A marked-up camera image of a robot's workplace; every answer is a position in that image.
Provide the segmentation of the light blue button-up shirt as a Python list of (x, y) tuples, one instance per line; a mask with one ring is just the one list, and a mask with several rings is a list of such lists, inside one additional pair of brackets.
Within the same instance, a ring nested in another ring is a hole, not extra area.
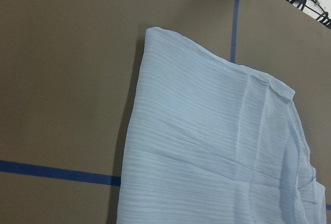
[(326, 223), (293, 98), (273, 76), (146, 30), (118, 223)]

